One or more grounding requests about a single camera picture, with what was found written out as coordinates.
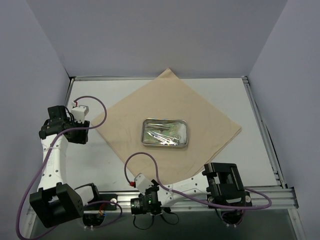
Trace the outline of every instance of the table surface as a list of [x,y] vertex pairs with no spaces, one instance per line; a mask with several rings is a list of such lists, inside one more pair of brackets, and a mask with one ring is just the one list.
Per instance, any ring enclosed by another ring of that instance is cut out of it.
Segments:
[[[109,108],[150,81],[151,79],[75,81],[67,106],[71,108],[71,101],[77,97],[91,95],[102,100]],[[240,134],[213,159],[213,162],[237,164],[245,187],[277,185],[242,79],[206,78],[183,81],[242,126]],[[89,106],[86,116],[88,121],[103,111],[100,104],[93,99],[82,99],[79,103]],[[70,143],[68,146],[68,184],[75,188],[94,183],[99,191],[132,190],[124,176],[124,163],[107,142],[95,129],[89,130],[88,139],[85,145]],[[128,177],[134,179],[130,172]]]

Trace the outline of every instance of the beige cloth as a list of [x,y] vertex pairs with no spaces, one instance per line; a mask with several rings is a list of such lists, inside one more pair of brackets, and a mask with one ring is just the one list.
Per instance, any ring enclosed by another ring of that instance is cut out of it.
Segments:
[[[123,162],[136,152],[154,156],[163,184],[175,183],[199,173],[240,131],[241,126],[181,81],[169,68],[155,80],[110,107],[106,122],[97,129]],[[95,126],[104,114],[92,121]],[[188,124],[188,147],[150,148],[141,143],[146,118],[182,119]],[[156,178],[155,166],[145,155],[128,164],[134,176]]]

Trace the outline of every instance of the folded cloth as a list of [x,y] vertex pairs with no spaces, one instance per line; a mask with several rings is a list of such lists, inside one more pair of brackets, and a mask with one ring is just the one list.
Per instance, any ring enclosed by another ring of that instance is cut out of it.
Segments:
[[[156,79],[125,97],[108,110],[97,129],[123,162],[136,152],[147,152],[158,164],[163,184],[182,181],[199,173],[238,133],[241,126],[230,120],[201,95],[180,80],[169,68]],[[101,122],[104,113],[91,123]],[[146,118],[185,120],[188,146],[183,149],[151,148],[141,143]],[[145,155],[128,164],[134,176],[156,178],[155,166]]]

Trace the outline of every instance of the white table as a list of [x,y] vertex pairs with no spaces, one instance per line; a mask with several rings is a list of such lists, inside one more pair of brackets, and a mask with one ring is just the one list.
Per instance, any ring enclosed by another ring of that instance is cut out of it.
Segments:
[[[83,95],[101,99],[111,107],[142,87],[150,79],[88,78],[74,81],[68,101]],[[183,79],[191,88],[242,126],[241,133],[233,139],[213,162],[237,164],[245,187],[277,185],[270,160],[264,146],[254,113],[241,78]],[[82,99],[89,106],[88,121],[103,109],[93,99]],[[67,182],[77,186],[95,183],[99,191],[132,190],[124,177],[124,164],[106,141],[94,129],[88,134],[88,143],[69,144],[67,149]]]

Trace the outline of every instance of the gray floor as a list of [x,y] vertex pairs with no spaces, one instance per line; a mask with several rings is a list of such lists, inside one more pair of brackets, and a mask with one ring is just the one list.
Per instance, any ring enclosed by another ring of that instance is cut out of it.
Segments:
[[[80,226],[80,220],[74,220],[58,226],[43,240],[171,240],[171,239],[215,239],[215,240],[296,240],[287,210],[248,211],[240,226],[236,229],[226,227],[214,211],[179,212],[180,222],[168,225],[160,217],[155,217],[154,225],[148,230],[134,228],[133,216],[129,213],[110,226],[94,231]],[[110,213],[108,219],[116,216]],[[136,224],[147,226],[151,221],[150,215],[138,215]],[[36,219],[31,237],[36,237],[46,229]]]

